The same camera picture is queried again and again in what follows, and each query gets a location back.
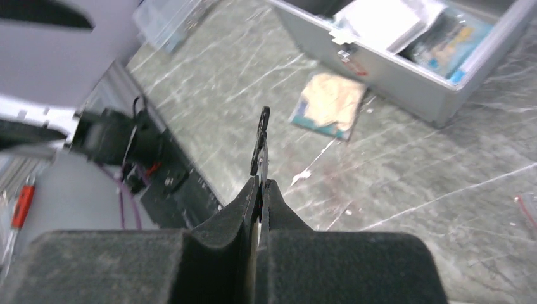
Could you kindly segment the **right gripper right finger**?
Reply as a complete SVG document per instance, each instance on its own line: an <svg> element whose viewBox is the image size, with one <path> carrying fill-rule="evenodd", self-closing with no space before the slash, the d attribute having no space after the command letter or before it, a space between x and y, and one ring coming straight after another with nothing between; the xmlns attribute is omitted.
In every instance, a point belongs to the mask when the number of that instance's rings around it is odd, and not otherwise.
<svg viewBox="0 0 537 304"><path fill-rule="evenodd" d="M268 180L256 269L257 303L446 303L434 258L404 232L322 232Z"/></svg>

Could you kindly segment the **black handled scissors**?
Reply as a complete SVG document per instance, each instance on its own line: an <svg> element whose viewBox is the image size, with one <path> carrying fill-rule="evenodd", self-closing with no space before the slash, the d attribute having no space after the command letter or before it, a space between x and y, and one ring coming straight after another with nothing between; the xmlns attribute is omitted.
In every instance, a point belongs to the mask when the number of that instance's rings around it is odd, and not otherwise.
<svg viewBox="0 0 537 304"><path fill-rule="evenodd" d="M258 128L256 132L256 143L251 158L250 175L259 177L259 190L255 203L256 219L260 224L262 222L262 209L264 191L267 187L269 152L267 146L267 127L270 118L270 107L262 108Z"/></svg>

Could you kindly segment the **blue white medical pouch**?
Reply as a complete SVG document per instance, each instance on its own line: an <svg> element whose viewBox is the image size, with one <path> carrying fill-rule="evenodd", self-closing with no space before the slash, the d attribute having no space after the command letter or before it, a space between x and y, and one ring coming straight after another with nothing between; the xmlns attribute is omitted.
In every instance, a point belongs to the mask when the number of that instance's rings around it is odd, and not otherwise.
<svg viewBox="0 0 537 304"><path fill-rule="evenodd" d="M458 84L465 72L463 62L493 28L472 14L448 7L431 28L400 55L426 70Z"/></svg>

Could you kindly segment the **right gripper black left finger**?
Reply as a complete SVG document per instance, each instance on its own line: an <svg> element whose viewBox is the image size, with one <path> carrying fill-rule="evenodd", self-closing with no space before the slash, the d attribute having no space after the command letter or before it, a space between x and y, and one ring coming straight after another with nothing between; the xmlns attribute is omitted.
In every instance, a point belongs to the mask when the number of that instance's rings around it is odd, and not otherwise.
<svg viewBox="0 0 537 304"><path fill-rule="evenodd" d="M1 285L2 303L253 303L260 181L201 225L52 231Z"/></svg>

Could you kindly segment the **grey metal medicine case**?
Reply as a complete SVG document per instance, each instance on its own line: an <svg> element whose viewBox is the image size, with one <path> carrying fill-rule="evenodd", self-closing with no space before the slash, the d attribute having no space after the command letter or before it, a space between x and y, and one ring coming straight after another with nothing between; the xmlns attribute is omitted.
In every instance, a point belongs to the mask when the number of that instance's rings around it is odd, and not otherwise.
<svg viewBox="0 0 537 304"><path fill-rule="evenodd" d="M399 53L335 22L346 1L272 1L297 47L345 77L363 82L404 110L444 125L536 19L536 2L448 1L432 29Z"/></svg>

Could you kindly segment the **clear gauze pad packet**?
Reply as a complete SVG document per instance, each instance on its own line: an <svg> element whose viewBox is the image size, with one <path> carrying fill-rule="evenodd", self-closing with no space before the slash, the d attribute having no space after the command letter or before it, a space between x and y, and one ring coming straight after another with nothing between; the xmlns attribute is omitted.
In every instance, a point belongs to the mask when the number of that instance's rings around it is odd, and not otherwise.
<svg viewBox="0 0 537 304"><path fill-rule="evenodd" d="M427 32L447 8L443 1L352 1L334 23L377 49L399 53Z"/></svg>

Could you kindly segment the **cream latex gloves packet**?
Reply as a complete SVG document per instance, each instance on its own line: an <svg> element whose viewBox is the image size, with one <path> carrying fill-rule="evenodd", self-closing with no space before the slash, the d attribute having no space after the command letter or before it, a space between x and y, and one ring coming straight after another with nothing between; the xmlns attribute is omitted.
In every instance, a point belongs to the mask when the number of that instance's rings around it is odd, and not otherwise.
<svg viewBox="0 0 537 304"><path fill-rule="evenodd" d="M331 73L311 75L289 121L342 141L351 137L367 86Z"/></svg>

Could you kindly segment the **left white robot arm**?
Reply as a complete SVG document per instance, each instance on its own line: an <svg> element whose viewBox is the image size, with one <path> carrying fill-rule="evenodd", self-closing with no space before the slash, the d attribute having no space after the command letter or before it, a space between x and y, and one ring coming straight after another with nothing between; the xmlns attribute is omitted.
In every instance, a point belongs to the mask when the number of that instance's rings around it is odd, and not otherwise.
<svg viewBox="0 0 537 304"><path fill-rule="evenodd" d="M138 1L1 2L1 150L70 146L77 108L138 48Z"/></svg>

